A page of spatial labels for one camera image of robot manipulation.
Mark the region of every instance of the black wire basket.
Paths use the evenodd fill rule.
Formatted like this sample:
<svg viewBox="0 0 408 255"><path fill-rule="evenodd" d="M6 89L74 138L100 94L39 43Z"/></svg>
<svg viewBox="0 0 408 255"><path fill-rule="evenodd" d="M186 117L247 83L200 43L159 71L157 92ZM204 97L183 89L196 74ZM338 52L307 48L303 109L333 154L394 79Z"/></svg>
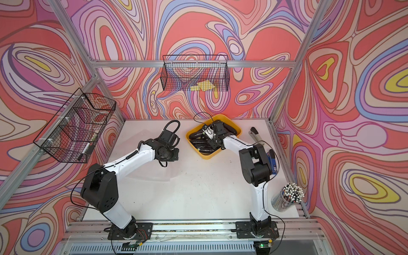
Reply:
<svg viewBox="0 0 408 255"><path fill-rule="evenodd" d="M116 108L114 100L96 93L81 91L75 100L67 114L58 117L58 125L42 143L38 136L52 119L34 139L34 144L58 162L87 163Z"/></svg>
<svg viewBox="0 0 408 255"><path fill-rule="evenodd" d="M228 91L227 55L163 55L163 62L163 90Z"/></svg>

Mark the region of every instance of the metal vent grille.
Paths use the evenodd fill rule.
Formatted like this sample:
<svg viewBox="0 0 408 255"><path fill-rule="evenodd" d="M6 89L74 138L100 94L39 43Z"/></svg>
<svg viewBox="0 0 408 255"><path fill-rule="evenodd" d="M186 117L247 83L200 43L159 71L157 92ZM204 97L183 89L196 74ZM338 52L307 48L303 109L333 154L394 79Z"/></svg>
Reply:
<svg viewBox="0 0 408 255"><path fill-rule="evenodd" d="M163 242L145 243L139 248L121 251L121 243L113 243L117 254L194 254L194 253L229 253L246 252L254 253L255 248L251 241L229 242ZM69 254L113 254L110 243L74 243Z"/></svg>

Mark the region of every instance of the pencil holder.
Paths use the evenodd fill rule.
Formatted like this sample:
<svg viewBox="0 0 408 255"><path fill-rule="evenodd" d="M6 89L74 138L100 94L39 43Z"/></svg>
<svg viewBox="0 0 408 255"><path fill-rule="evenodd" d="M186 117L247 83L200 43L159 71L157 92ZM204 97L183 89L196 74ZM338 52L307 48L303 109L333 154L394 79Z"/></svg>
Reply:
<svg viewBox="0 0 408 255"><path fill-rule="evenodd" d="M280 190L278 194L276 194L271 200L272 207L277 210L278 212L284 212L291 206L295 204L299 204L296 202L290 202L284 197L283 188Z"/></svg>

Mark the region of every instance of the eggplant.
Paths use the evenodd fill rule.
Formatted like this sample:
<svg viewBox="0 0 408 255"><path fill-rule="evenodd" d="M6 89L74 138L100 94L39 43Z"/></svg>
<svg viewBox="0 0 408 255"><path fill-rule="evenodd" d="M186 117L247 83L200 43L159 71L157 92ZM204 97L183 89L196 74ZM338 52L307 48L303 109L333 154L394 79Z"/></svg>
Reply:
<svg viewBox="0 0 408 255"><path fill-rule="evenodd" d="M192 145L195 145L195 144L208 144L208 142L206 140L204 140L204 139L193 139L193 140L190 140L190 143Z"/></svg>
<svg viewBox="0 0 408 255"><path fill-rule="evenodd" d="M200 129L199 131L190 134L190 135L188 136L188 138L189 138L190 140L198 139L199 137L202 136L202 134L203 134L203 130Z"/></svg>
<svg viewBox="0 0 408 255"><path fill-rule="evenodd" d="M201 154L212 154L215 152L215 150L213 148L204 148L204 149L200 149L199 152Z"/></svg>

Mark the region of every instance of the aluminum frame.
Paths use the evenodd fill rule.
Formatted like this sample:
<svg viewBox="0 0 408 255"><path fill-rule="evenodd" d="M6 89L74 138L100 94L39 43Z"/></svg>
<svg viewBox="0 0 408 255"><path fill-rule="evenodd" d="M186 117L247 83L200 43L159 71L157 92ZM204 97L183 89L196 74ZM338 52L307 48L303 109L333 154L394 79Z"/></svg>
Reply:
<svg viewBox="0 0 408 255"><path fill-rule="evenodd" d="M196 62L196 61L181 61L173 60L173 63L181 62ZM94 68L103 67L163 67L162 60L92 60L91 61ZM293 68L295 66L295 61L292 60L228 60L228 67L288 67Z"/></svg>
<svg viewBox="0 0 408 255"><path fill-rule="evenodd" d="M100 84L100 89L103 92L103 94L109 98L113 98L104 80L101 78L98 72L98 68L101 68L101 67L162 67L163 62L156 61L156 60L102 61L102 60L91 59L85 46L80 40L80 37L76 29L74 28L71 22L71 19L69 18L67 12L62 6L61 1L60 0L49 0L49 3L50 3L50 6L53 8L54 13L59 19L61 25L64 27L70 42L78 50L83 62L85 63L86 67L91 72L91 74L93 75L93 78L90 80L92 82L88 82L88 83L92 83L92 85L87 84L85 86L86 88L85 87L83 88L84 92L88 92L89 89L92 90L94 86L96 85L96 83L98 82ZM282 169L284 170L285 175L287 176L289 180L293 180L293 174L290 171L290 164L288 163L285 157L283 148L280 146L280 143L278 142L279 140L277 140L277 134L273 127L273 123L271 123L271 121L277 114L275 110L277 109L277 107L279 107L279 105L282 103L282 101L287 96L289 88L294 82L296 74L302 65L302 60L304 59L306 55L307 49L309 48L313 40L313 36L315 35L315 32L317 31L317 28L320 25L321 20L330 3L331 3L331 0L320 1L316 9L316 12L312 18L312 21L310 23L310 26L305 34L305 37L303 41L301 42L301 46L298 50L298 53L294 61L291 61L291 60L288 60L288 61L243 60L243 61L228 62L230 67L237 67L237 68L239 67L288 67L288 68L291 68L291 71L289 72L287 76L285 84L282 87L281 93L279 94L278 99L274 105L272 113L269 119L267 120L267 122L269 122L268 128L274 140L275 146L278 150L279 162L282 164ZM66 113L67 110L69 110L69 107L67 107L64 110L63 114ZM119 120L122 122L122 126L123 126L124 119L120 111L117 111L117 115L118 115ZM25 159L22 162L20 162L20 164L16 167L16 169L12 172L12 174L5 180L3 185L0 187L0 193L4 194L0 198L0 208L2 208L4 204L8 201L8 199L12 196L12 194L19 187L21 182L25 179L27 174L31 171L34 165L38 162L39 158L42 156L43 153L44 152L41 151L39 148L38 150L33 149L32 151L30 151L30 153L25 157ZM320 225L318 224L317 220L309 219L309 214L307 210L305 210L304 204L302 204L301 206L297 206L297 208L299 212L303 211L303 215L301 214L300 219L285 220L287 230L285 231L285 235L283 236L283 239L313 239L313 240L316 240L317 238L319 240L324 240L325 236L323 234L323 231L320 228ZM160 222L158 221L154 221L154 222L156 226L160 224ZM200 229L195 229L195 230L193 229L193 231L191 231L192 229L188 227L188 226L196 226L195 228L197 228L197 226L208 225L208 224L202 224L203 223L202 221L201 222L197 222L197 221L191 222L190 221L189 224L185 224L186 221L183 221L183 222L178 221L178 222L174 222L173 224L171 224L171 222L168 222L168 221L164 223L165 223L165 226L169 228L169 229L162 229L165 233L169 233L169 231L174 232L174 234L176 235L179 235L177 233L187 233L187 232L196 233L196 234L201 233L201 236L202 234L207 234L204 236L210 239L215 238L214 229L211 229L211 228L201 229L203 231L200 231ZM223 226L224 224L228 224L228 222L224 222L224 221L215 221L214 224L216 223L221 224L221 226ZM278 224L278 228L282 231L283 224L281 222L277 222L277 224ZM184 229L180 229L180 227L176 227L179 225L184 225L185 227L182 227ZM79 235L84 235L84 234L86 235L94 234L96 236L95 240L103 241L107 237L107 233L103 232L103 229L108 226L110 226L110 223L108 221L73 222L68 226L67 231L63 237L63 242L67 243L67 241L69 240L71 236L79 236ZM155 237L158 237L161 232L159 232L156 229L156 232L154 230L153 233L156 233L155 234L156 236L152 236L153 238L155 238ZM234 234L228 231L227 239L233 240L232 235Z"/></svg>
<svg viewBox="0 0 408 255"><path fill-rule="evenodd" d="M239 241L264 241L268 238L248 238L238 239L236 233L231 232L235 228L235 222L248 219L232 220L152 220L137 222L153 222L152 236L146 244L160 243L185 243L185 242L228 242L233 244ZM279 233L282 234L284 224L279 219L277 222ZM285 233L278 240L313 240L316 248L323 247L321 242L327 240L327 237L321 229L317 219L306 219L304 216L299 219L284 219ZM105 228L111 226L108 221L82 221L72 222L62 238L60 254L68 254L73 244L106 244L110 245L107 239L108 233ZM128 241L114 242L121 245Z"/></svg>
<svg viewBox="0 0 408 255"><path fill-rule="evenodd" d="M292 84L295 81L297 73L299 72L300 68L302 67L303 59L306 56L307 50L309 49L310 45L312 44L313 38L319 28L324 14L326 13L327 8L330 6L332 0L321 0L316 8L315 14L313 15L312 21L306 31L305 37L303 38L302 43L300 44L299 51L297 52L295 58L295 65L288 73L286 77L286 81L282 86L281 92L278 95L278 98L275 101L275 104L272 108L271 115L269 116L269 120L272 121L277 114L277 109L279 109L280 104L286 98L289 89L291 88Z"/></svg>

